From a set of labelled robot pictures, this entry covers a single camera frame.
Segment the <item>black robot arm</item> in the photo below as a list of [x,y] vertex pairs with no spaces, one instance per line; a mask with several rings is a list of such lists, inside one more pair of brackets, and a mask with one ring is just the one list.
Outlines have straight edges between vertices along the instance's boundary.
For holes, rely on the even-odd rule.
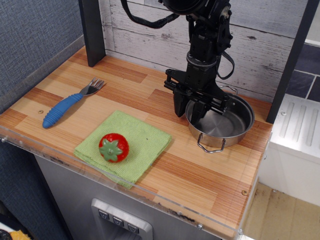
[[228,0],[164,0],[163,5],[188,21],[190,49],[186,71],[167,69],[164,86],[173,91],[174,111],[181,117],[189,101],[193,101],[192,124],[207,111],[223,114],[229,96],[221,90],[216,78],[220,76],[221,57],[230,48],[231,5]]

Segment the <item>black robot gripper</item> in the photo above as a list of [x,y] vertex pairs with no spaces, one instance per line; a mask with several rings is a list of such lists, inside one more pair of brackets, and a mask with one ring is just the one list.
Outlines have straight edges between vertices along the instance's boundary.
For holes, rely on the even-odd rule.
[[188,102],[192,101],[191,123],[198,123],[209,110],[222,115],[230,97],[216,83],[221,57],[215,56],[211,61],[199,61],[192,56],[186,59],[186,71],[165,71],[164,86],[173,92],[175,114],[179,118],[183,116]]

